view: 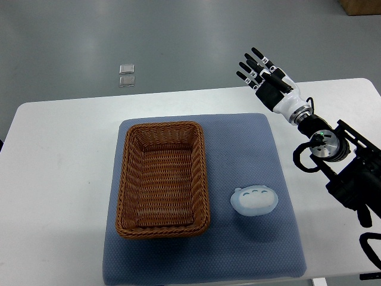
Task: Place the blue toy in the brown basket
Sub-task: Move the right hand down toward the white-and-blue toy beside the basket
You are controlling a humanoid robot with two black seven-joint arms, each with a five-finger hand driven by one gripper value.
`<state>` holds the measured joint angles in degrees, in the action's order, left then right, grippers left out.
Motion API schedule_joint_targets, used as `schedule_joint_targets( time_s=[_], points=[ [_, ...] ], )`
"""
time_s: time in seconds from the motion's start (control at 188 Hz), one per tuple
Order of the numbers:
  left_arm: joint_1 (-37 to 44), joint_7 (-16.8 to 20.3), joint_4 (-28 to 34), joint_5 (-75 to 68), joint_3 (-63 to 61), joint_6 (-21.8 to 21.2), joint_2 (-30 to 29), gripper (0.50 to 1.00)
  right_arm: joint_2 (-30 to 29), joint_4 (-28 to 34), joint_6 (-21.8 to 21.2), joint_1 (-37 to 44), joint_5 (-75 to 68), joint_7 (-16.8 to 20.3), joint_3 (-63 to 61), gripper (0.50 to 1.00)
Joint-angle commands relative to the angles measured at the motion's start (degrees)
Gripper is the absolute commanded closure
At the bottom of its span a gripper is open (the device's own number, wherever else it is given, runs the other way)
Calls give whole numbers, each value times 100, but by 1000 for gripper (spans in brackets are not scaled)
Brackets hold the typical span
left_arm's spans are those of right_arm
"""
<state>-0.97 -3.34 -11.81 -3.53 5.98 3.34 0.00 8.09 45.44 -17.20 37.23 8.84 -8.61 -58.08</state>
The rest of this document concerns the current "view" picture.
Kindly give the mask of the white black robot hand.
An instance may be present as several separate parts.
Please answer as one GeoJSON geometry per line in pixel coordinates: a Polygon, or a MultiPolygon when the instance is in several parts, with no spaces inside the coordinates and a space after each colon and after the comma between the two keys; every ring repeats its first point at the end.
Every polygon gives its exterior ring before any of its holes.
{"type": "Polygon", "coordinates": [[[256,90],[256,96],[270,111],[283,115],[290,124],[300,124],[303,118],[311,115],[311,106],[301,98],[299,87],[262,52],[255,47],[252,47],[251,51],[273,73],[260,65],[250,54],[245,53],[246,64],[240,61],[239,66],[252,79],[240,71],[237,71],[236,75],[256,90]]]}

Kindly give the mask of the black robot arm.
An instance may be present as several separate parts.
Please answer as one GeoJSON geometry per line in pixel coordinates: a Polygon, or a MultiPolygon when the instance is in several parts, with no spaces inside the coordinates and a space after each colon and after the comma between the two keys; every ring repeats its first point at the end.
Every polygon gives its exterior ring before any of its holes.
{"type": "Polygon", "coordinates": [[[380,149],[342,120],[331,127],[315,113],[313,98],[303,99],[298,85],[259,50],[244,57],[237,76],[308,139],[293,152],[294,165],[305,173],[322,172],[329,194],[355,211],[362,227],[371,227],[372,214],[380,215],[380,149]]]}

